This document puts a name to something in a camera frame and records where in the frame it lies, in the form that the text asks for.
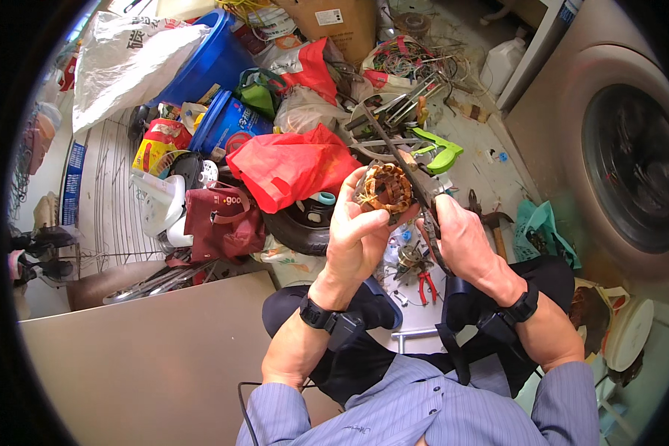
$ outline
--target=person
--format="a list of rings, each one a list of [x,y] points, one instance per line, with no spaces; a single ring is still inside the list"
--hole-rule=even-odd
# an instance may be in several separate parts
[[[508,265],[491,250],[478,216],[447,195],[435,200],[441,240],[427,242],[437,243],[451,271],[476,289],[471,295],[508,308],[529,284],[539,289],[535,312],[515,324],[522,358],[479,332],[462,348],[470,371],[464,386],[449,355],[400,355],[366,333],[332,352],[327,349],[330,334],[304,322],[300,303],[307,296],[325,310],[360,311],[366,329],[394,326],[394,304],[362,285],[396,227],[387,227],[386,210],[362,213],[352,202],[365,171],[357,169],[342,184],[327,263],[317,279],[309,288],[284,288],[264,303],[263,321],[272,342],[262,362],[263,384],[251,393],[247,409],[258,444],[596,445],[592,370],[566,315],[573,293],[569,267],[553,257]],[[418,210],[412,206],[400,222]],[[517,394],[538,365],[545,375],[528,416],[511,391]],[[308,377],[344,408],[316,427],[310,426],[301,395]],[[237,444],[253,444],[245,421]]]

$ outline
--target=white bucket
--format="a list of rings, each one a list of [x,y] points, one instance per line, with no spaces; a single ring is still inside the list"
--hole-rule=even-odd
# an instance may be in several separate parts
[[[618,372],[629,368],[639,356],[649,336],[654,317],[654,304],[651,300],[627,299],[629,301],[613,317],[601,351],[607,366]]]
[[[256,12],[248,13],[248,21],[253,28],[258,29],[265,36],[261,40],[269,41],[286,36],[296,27],[283,8],[260,8]]]

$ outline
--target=washing machine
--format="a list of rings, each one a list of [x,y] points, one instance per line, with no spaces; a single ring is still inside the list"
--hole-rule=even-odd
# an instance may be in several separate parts
[[[505,123],[580,275],[669,303],[669,81],[623,8],[585,0]]]

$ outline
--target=blue striped shirt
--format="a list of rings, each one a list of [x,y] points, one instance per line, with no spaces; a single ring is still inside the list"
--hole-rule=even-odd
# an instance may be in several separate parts
[[[464,387],[456,371],[397,355],[383,379],[350,397],[345,412],[314,428],[302,395],[284,384],[257,388],[248,416],[261,445],[597,445],[592,370],[567,362],[540,381],[529,417],[510,398],[496,355],[471,364]],[[237,445],[251,445],[245,422]]]

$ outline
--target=blue bucket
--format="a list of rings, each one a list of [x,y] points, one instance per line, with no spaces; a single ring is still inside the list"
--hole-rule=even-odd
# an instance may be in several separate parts
[[[191,138],[188,150],[198,151],[206,159],[220,160],[253,136],[270,133],[272,122],[232,98],[230,91],[220,90]]]
[[[240,73],[255,67],[255,62],[230,33],[228,27],[233,23],[235,17],[223,9],[214,9],[198,19],[194,25],[210,26],[210,34],[169,85],[146,105],[154,107],[163,102],[180,107],[184,102],[198,102],[214,84],[225,90],[235,89]]]

